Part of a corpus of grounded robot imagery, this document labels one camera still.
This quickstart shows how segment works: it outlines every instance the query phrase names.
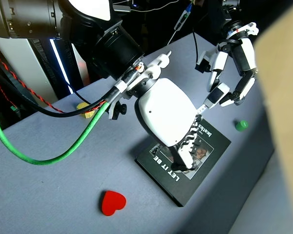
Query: tan blurred object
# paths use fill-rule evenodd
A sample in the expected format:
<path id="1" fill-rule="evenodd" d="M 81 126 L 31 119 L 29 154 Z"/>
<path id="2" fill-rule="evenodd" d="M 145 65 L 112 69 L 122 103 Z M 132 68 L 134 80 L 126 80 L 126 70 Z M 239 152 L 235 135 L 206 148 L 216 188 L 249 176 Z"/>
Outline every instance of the tan blurred object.
<path id="1" fill-rule="evenodd" d="M 255 45 L 275 144 L 293 198 L 293 6 Z"/>

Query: red heart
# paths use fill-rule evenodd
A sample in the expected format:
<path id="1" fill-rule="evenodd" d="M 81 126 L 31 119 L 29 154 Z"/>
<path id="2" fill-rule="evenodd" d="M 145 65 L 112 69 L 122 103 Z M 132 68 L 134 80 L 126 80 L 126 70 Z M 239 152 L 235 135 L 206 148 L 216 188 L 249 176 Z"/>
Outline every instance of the red heart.
<path id="1" fill-rule="evenodd" d="M 106 191 L 103 202 L 102 212 L 106 216 L 111 216 L 116 210 L 121 210 L 126 205 L 126 198 L 117 192 Z"/>

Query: book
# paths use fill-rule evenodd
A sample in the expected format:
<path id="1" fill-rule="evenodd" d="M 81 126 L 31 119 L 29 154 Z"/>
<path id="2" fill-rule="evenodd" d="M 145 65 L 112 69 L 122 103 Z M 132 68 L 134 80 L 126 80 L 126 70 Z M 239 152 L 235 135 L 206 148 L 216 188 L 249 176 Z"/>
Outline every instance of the book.
<path id="1" fill-rule="evenodd" d="M 191 153 L 196 165 L 193 171 L 174 172 L 170 168 L 174 160 L 171 152 L 156 141 L 136 157 L 136 162 L 178 206 L 185 206 L 231 143 L 204 119 L 199 122 L 197 134 Z"/>

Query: table surface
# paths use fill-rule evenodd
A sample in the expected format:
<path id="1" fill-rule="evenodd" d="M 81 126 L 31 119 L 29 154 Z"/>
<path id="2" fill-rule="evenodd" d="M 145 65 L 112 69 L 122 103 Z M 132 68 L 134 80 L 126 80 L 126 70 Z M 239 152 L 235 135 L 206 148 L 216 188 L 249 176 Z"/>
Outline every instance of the table surface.
<path id="1" fill-rule="evenodd" d="M 196 37 L 199 53 L 212 47 Z M 161 77 L 171 79 L 199 107 L 208 94 L 209 73 L 194 70 L 193 36 L 146 56 L 144 61 L 148 63 L 169 50 L 170 64 L 162 70 Z M 221 81 L 234 88 L 239 79 L 229 58 Z M 80 94 L 95 101 L 114 82 L 112 78 L 102 79 L 80 90 Z M 27 164 L 0 143 L 0 234 L 228 231 L 273 151 L 258 83 L 241 106 L 216 106 L 204 113 L 204 118 L 231 145 L 183 208 L 177 207 L 134 161 L 151 142 L 136 118 L 135 101 L 123 100 L 127 114 L 117 121 L 103 115 L 80 148 L 54 165 Z M 79 102 L 70 95 L 55 106 L 70 111 Z M 249 122 L 249 128 L 241 133 L 235 130 L 233 122 L 242 119 Z M 81 116 L 53 118 L 35 113 L 5 133 L 21 152 L 35 159 L 47 159 L 64 152 L 88 123 Z M 111 217 L 104 216 L 100 209 L 106 190 L 118 191 L 127 198 L 126 207 Z"/>

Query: white light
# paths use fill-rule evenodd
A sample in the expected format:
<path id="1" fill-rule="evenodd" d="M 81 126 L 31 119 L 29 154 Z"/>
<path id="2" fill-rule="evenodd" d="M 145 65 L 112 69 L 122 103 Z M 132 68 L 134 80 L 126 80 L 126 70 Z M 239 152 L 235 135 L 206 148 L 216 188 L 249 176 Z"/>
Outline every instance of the white light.
<path id="1" fill-rule="evenodd" d="M 54 51 L 55 57 L 57 57 L 57 60 L 58 60 L 58 63 L 59 63 L 59 65 L 60 65 L 61 71 L 62 71 L 62 73 L 63 73 L 64 79 L 65 79 L 65 81 L 66 81 L 68 84 L 70 84 L 70 83 L 69 83 L 69 80 L 68 80 L 68 77 L 67 77 L 67 75 L 66 75 L 66 72 L 65 72 L 65 70 L 64 70 L 64 67 L 63 67 L 63 64 L 62 64 L 62 61 L 61 61 L 60 55 L 59 55 L 59 53 L 58 53 L 57 47 L 55 46 L 54 40 L 53 40 L 53 39 L 50 39 L 50 43 L 51 43 L 51 45 L 52 45 L 52 48 L 53 48 L 53 51 Z M 72 90 L 69 86 L 68 86 L 68 89 L 69 89 L 69 91 L 70 91 L 70 94 L 73 94 L 73 93 L 74 93 L 73 90 Z"/>

